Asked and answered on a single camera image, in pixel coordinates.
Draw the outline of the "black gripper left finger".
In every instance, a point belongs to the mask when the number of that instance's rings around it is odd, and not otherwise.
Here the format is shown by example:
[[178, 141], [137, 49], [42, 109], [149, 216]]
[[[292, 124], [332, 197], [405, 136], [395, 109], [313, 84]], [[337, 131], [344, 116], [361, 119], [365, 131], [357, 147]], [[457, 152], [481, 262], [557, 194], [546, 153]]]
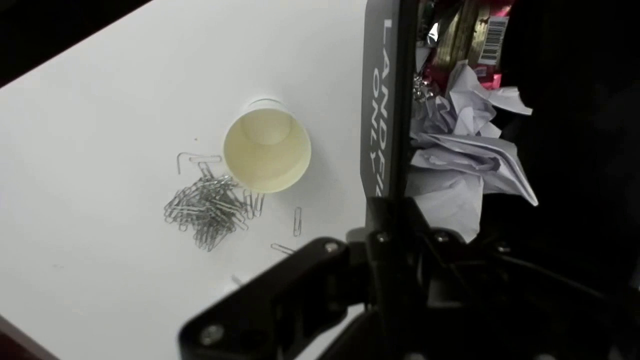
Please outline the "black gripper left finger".
[[367, 245], [316, 237], [178, 332], [181, 360], [295, 360], [367, 294]]

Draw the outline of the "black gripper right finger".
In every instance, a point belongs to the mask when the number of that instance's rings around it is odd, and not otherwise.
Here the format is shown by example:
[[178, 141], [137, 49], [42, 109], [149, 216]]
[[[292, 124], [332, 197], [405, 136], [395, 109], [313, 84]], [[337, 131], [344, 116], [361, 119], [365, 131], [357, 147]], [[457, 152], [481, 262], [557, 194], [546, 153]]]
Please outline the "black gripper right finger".
[[416, 266], [421, 256], [446, 266], [469, 254], [461, 233], [430, 226], [413, 197], [369, 197], [367, 226], [377, 239], [388, 242], [410, 266]]

